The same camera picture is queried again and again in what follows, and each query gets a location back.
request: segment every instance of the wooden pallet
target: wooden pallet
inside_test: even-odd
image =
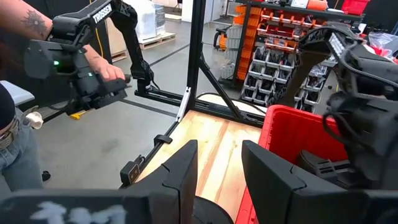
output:
[[[125,58],[127,58],[127,50],[123,50],[122,52],[112,54],[112,62],[117,62]]]
[[[175,37],[176,34],[166,32],[165,34],[160,35],[158,37],[143,40],[142,42],[139,43],[139,46],[141,50],[145,50],[175,40]]]

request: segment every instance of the black bracket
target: black bracket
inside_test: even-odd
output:
[[[157,143],[167,143],[170,144],[173,141],[172,138],[164,135],[164,134],[158,134],[154,138],[154,144],[156,145]]]

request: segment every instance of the gray floor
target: gray floor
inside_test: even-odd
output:
[[[218,78],[218,69],[227,61],[223,53],[213,49],[212,42],[219,24],[206,24],[203,30],[203,53],[212,72]],[[181,49],[190,42],[190,23],[167,21],[166,30],[177,34],[173,42],[143,51],[144,58],[153,63]],[[155,64],[152,69],[155,81],[162,90],[182,94],[188,71],[189,47]],[[129,59],[116,63],[126,73]],[[134,96],[136,89],[127,90],[128,99],[144,105],[176,113],[178,108]],[[198,94],[215,92],[212,85],[200,72]],[[232,98],[239,93],[226,90]],[[326,91],[325,100],[330,93]],[[119,171],[139,154],[146,155],[153,147],[153,138],[163,134],[175,118],[145,110],[125,103],[114,103],[100,110],[90,111],[81,120],[74,121],[61,115],[36,131],[41,152],[43,170],[49,170],[52,178],[48,188],[67,189],[115,189],[120,186]]]

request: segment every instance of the shelf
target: shelf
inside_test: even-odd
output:
[[[259,2],[259,1],[245,1],[245,0],[235,0],[237,3],[243,4],[250,4],[252,6],[259,6],[267,9],[276,9],[276,10],[283,10],[288,12],[298,12],[307,15],[313,15],[317,17],[322,17],[325,19],[343,19],[347,21],[361,21],[363,16],[355,16],[355,15],[348,15],[339,12],[328,12],[328,11],[317,11],[312,9],[303,9],[299,7],[291,7],[291,6],[280,6],[278,4],[271,4],[266,2]]]

